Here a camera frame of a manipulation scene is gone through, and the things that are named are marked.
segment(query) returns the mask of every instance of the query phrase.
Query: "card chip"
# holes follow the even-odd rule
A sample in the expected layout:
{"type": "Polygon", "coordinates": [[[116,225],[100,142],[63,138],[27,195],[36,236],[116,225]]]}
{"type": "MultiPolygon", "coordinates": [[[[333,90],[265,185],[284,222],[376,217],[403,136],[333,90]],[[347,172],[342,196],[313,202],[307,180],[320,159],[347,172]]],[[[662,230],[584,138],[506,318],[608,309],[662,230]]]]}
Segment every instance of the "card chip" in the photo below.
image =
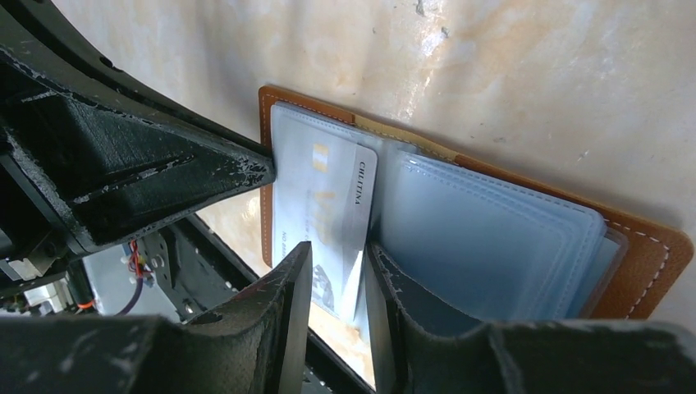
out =
{"type": "Polygon", "coordinates": [[[321,172],[328,171],[328,147],[326,145],[314,144],[312,167],[321,172]]]}

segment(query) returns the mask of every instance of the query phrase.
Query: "leather cover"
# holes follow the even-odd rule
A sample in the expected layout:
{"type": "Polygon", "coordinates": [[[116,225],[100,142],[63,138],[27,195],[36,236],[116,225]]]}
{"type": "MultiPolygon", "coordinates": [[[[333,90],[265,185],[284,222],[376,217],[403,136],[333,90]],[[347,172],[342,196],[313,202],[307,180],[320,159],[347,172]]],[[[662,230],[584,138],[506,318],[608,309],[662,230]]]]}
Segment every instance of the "leather cover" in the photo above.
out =
{"type": "MultiPolygon", "coordinates": [[[[598,301],[591,318],[647,318],[686,268],[694,246],[682,231],[639,218],[604,204],[573,195],[449,149],[410,131],[373,121],[357,113],[290,90],[264,86],[259,90],[261,143],[272,148],[270,109],[276,101],[292,103],[377,135],[418,145],[425,153],[472,171],[596,209],[610,228],[629,240],[623,262],[598,301]]],[[[261,189],[263,260],[271,265],[272,185],[261,189]]]]}

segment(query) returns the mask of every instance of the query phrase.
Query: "credit card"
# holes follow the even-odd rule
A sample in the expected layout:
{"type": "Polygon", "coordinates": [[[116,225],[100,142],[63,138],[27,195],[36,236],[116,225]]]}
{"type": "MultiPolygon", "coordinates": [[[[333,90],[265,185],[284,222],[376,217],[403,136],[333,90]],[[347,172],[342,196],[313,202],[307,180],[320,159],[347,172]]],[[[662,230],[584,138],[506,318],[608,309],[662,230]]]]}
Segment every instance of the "credit card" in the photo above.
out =
{"type": "Polygon", "coordinates": [[[271,123],[273,266],[298,242],[311,241],[312,299],[341,317],[355,311],[357,293],[353,286],[346,293],[346,285],[359,277],[377,155],[328,132],[337,125],[289,108],[272,106],[271,123]]]}

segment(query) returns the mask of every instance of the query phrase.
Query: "black 3d-printed part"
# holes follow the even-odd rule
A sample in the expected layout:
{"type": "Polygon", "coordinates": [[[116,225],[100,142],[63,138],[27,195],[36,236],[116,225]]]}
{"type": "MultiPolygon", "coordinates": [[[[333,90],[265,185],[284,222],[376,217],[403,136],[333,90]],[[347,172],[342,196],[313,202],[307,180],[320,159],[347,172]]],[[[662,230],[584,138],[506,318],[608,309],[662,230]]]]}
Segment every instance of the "black 3d-printed part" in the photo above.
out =
{"type": "Polygon", "coordinates": [[[696,392],[696,337],[664,323],[482,323],[368,247],[377,392],[696,392]]]}
{"type": "Polygon", "coordinates": [[[7,392],[299,393],[309,242],[187,326],[162,318],[0,320],[7,392]]]}
{"type": "Polygon", "coordinates": [[[0,76],[0,171],[76,254],[274,180],[268,149],[116,69],[51,2],[2,2],[0,76]]]}

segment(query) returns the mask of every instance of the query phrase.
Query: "marble surface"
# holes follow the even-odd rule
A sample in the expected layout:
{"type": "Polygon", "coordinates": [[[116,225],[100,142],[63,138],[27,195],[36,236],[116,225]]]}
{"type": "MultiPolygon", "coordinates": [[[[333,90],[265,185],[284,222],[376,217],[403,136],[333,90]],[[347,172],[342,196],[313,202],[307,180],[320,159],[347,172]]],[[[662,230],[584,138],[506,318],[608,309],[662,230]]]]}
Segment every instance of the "marble surface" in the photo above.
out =
{"type": "MultiPolygon", "coordinates": [[[[115,66],[253,139],[273,83],[696,237],[696,2],[55,3],[115,66]]],[[[252,264],[258,201],[201,212],[252,264]]],[[[696,331],[696,265],[652,318],[696,331]]]]}

